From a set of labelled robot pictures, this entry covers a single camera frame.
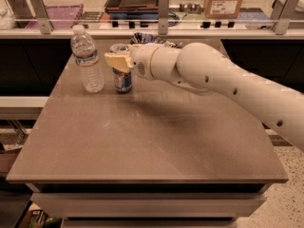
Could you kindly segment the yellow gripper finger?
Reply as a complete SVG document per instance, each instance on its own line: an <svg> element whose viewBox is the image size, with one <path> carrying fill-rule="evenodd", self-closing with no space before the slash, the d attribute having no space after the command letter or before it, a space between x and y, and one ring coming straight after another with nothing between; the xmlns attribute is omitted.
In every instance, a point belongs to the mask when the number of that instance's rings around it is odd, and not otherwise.
<svg viewBox="0 0 304 228"><path fill-rule="evenodd" d="M121 72L128 73L134 67L131 63L131 57L127 54L106 53L104 55L106 63Z"/></svg>

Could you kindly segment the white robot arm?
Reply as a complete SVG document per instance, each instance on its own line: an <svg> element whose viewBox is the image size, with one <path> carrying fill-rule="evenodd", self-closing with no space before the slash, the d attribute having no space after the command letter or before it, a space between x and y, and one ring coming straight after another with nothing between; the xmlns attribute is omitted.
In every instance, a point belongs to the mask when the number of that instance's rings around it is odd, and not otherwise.
<svg viewBox="0 0 304 228"><path fill-rule="evenodd" d="M304 96L246 71L209 45L130 45L127 52L104 57L110 67L133 71L147 80L164 81L196 94L212 90L224 95L304 150Z"/></svg>

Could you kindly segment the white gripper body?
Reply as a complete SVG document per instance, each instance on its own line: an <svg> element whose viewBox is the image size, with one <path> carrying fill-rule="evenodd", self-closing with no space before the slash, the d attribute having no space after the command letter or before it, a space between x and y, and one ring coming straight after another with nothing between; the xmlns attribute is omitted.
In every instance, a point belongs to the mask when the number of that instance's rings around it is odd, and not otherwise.
<svg viewBox="0 0 304 228"><path fill-rule="evenodd" d="M159 67L161 63L161 52L163 46L160 44L131 45L130 66L134 73L147 80L159 78Z"/></svg>

